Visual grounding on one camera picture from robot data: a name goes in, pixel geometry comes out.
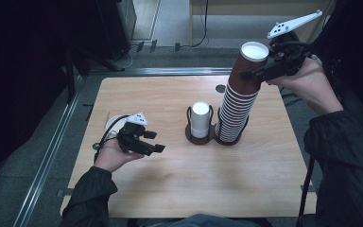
black wall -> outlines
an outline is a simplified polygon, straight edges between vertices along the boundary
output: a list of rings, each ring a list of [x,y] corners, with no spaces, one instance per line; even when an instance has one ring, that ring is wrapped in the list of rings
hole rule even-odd
[[[326,60],[338,61],[337,78],[347,84],[361,102],[355,105],[350,97],[343,97],[343,104],[360,113],[358,109],[363,106],[363,1],[338,0],[335,12],[315,44]]]
[[[63,48],[33,1],[0,1],[0,163],[66,86]]]
[[[117,58],[130,49],[117,0],[57,1],[56,11],[73,45],[102,59]]]

person's left hand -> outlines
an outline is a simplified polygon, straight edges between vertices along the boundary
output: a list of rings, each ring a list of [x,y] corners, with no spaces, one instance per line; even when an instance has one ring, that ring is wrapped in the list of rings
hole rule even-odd
[[[94,166],[106,169],[110,172],[115,172],[125,163],[144,157],[145,155],[139,153],[123,152],[119,147],[117,139],[111,139],[103,145],[103,148],[95,160]]]

dark background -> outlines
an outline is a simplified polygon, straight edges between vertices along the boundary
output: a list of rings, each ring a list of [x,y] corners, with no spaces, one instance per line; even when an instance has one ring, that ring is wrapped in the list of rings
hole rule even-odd
[[[91,0],[0,0],[0,165],[30,138],[71,81],[62,70],[66,53],[88,73],[78,48],[102,59],[130,48],[111,10],[115,1],[100,2],[104,17]],[[363,1],[337,1],[314,44],[334,72],[343,105],[363,123]]]

black cable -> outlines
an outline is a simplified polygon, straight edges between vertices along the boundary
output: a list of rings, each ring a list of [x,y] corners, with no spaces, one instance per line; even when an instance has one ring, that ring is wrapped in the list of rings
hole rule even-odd
[[[119,57],[117,57],[116,59],[113,59],[113,62],[117,62],[117,61],[123,59],[123,57],[125,57],[125,54],[128,53],[129,51],[131,51],[131,48],[127,51],[119,52],[119,54],[120,54]]]
[[[292,100],[292,101],[289,101],[289,102],[287,102],[286,104],[285,104],[285,106],[287,107],[287,106],[291,106],[291,105],[293,105],[294,103],[296,103],[296,102],[298,102],[298,101],[301,101],[302,99],[301,98],[297,98],[297,99],[295,99],[295,100]]]
[[[302,186],[302,200],[300,202],[299,217],[296,222],[296,227],[300,226],[300,217],[304,214],[306,196],[308,194],[309,182],[311,181],[312,172],[314,171],[315,158],[309,157],[307,174],[305,176],[304,185]]]
[[[129,115],[122,115],[120,117],[118,117],[116,120],[114,120],[111,125],[108,127],[108,129],[105,131],[105,133],[102,135],[102,138],[101,138],[101,141],[99,142],[99,148],[98,150],[96,151],[96,154],[99,154],[99,152],[101,151],[101,148],[102,146],[105,144],[106,141],[108,140],[105,140],[105,138],[107,138],[109,132],[111,131],[112,127],[117,123],[119,122],[121,119],[123,118],[126,118],[126,117],[129,117]]]
[[[319,54],[318,50],[311,44],[302,43],[300,41],[287,41],[287,42],[284,42],[284,43],[281,43],[281,44],[273,44],[272,47],[279,47],[279,46],[286,46],[286,45],[303,46],[303,47],[311,50],[320,59],[320,61],[322,61],[322,59],[320,58],[320,54]]]
[[[202,37],[202,40],[198,44],[181,45],[182,47],[197,47],[202,44],[202,42],[205,40],[206,35],[207,35],[207,24],[206,24],[207,16],[208,16],[208,0],[206,0],[206,4],[205,4],[204,36]]]
[[[289,93],[289,94],[284,94],[284,95],[282,95],[282,97],[287,97],[287,96],[297,96],[296,94],[294,94],[294,93]]]
[[[128,50],[128,51],[124,51],[123,53],[122,53],[122,55],[119,57],[119,58],[117,58],[116,60],[112,60],[112,64],[114,64],[115,66],[117,66],[117,67],[119,67],[119,68],[121,68],[121,69],[126,69],[126,68],[129,68],[130,66],[132,66],[132,64],[133,64],[133,58],[132,58],[132,55],[131,55],[131,53],[130,53],[130,51],[132,50],[132,49],[134,49],[135,47],[137,47],[137,46],[131,46],[130,47],[130,49]],[[119,60],[121,60],[121,59],[123,59],[123,57],[125,56],[125,54],[129,54],[129,57],[130,57],[130,63],[128,64],[128,65],[120,65],[120,64],[118,64],[117,62],[119,61]]]

stack of paper cups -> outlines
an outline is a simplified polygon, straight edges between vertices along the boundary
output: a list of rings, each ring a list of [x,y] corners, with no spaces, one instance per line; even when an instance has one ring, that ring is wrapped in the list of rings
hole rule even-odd
[[[257,42],[242,45],[229,76],[222,107],[218,112],[215,133],[220,142],[235,143],[239,139],[261,88],[261,81],[243,80],[238,73],[266,64],[268,53],[268,48]]]

